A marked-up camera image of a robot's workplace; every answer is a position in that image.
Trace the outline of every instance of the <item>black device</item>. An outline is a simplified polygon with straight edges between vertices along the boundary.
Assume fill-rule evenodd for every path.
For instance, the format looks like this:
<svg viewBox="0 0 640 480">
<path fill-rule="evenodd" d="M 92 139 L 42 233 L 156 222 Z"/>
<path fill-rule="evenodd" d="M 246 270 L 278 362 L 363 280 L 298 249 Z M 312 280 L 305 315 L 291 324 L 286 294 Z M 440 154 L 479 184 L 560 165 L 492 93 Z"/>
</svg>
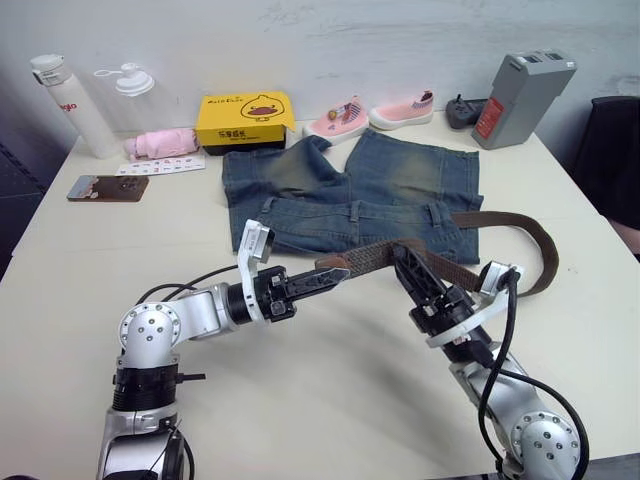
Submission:
<svg viewBox="0 0 640 480">
<path fill-rule="evenodd" d="M 459 130 L 467 125 L 475 125 L 485 103 L 487 103 L 486 98 L 464 100 L 462 94 L 458 94 L 455 100 L 449 100 L 445 112 L 451 128 Z"/>
</svg>

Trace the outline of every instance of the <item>smartphone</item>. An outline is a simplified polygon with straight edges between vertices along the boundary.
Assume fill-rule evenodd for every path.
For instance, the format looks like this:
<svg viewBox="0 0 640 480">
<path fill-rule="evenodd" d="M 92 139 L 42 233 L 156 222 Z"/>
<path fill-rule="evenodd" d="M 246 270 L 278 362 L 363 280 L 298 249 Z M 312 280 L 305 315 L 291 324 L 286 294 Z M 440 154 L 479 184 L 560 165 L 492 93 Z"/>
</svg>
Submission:
<svg viewBox="0 0 640 480">
<path fill-rule="evenodd" d="M 137 202 L 142 198 L 149 177 L 114 175 L 82 175 L 71 187 L 71 202 Z"/>
</svg>

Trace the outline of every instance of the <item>pink sneaker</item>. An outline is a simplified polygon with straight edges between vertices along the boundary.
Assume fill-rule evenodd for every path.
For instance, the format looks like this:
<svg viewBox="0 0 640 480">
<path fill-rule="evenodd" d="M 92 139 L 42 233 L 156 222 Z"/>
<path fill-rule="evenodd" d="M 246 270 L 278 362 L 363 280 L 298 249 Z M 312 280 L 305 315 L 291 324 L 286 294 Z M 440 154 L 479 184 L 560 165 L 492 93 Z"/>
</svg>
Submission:
<svg viewBox="0 0 640 480">
<path fill-rule="evenodd" d="M 318 135 L 329 140 L 332 145 L 357 137 L 369 126 L 367 112 L 355 96 L 349 103 L 332 108 L 329 112 L 302 129 L 305 137 Z"/>
<path fill-rule="evenodd" d="M 433 93 L 426 90 L 419 98 L 407 103 L 372 108 L 371 124 L 381 130 L 394 130 L 405 125 L 429 123 L 433 117 Z"/>
</svg>

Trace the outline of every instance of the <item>brown belt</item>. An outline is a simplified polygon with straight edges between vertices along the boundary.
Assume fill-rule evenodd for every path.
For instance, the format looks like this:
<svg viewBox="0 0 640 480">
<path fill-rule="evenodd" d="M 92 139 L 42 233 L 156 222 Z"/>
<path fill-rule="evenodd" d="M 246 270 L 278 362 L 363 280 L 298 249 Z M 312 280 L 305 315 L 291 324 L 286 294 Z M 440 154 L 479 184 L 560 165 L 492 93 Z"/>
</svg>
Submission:
<svg viewBox="0 0 640 480">
<path fill-rule="evenodd" d="M 460 228 L 513 226 L 525 230 L 540 248 L 543 270 L 533 286 L 519 297 L 534 295 L 547 288 L 558 271 L 558 250 L 551 236 L 531 217 L 508 212 L 460 212 L 451 214 Z M 418 251 L 427 265 L 443 280 L 459 285 L 470 292 L 477 292 L 481 286 L 478 275 L 466 268 L 426 249 L 423 240 L 415 238 L 387 240 L 365 247 L 348 250 L 316 260 L 316 268 L 340 267 L 351 270 L 351 278 L 393 265 L 392 246 L 401 243 Z"/>
</svg>

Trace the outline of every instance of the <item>jeans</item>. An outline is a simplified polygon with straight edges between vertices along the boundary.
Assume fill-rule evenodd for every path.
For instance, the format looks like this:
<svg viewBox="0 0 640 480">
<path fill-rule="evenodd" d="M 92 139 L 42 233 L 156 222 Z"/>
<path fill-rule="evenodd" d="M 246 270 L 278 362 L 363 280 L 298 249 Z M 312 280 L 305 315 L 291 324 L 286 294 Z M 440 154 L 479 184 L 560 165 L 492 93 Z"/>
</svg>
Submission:
<svg viewBox="0 0 640 480">
<path fill-rule="evenodd" d="M 274 251 L 342 252 L 417 237 L 458 263 L 478 263 L 475 229 L 450 212 L 478 210 L 478 153 L 404 142 L 367 130 L 344 173 L 322 155 L 331 144 L 306 137 L 288 150 L 225 155 L 222 180 L 233 249 L 253 218 L 276 234 Z"/>
</svg>

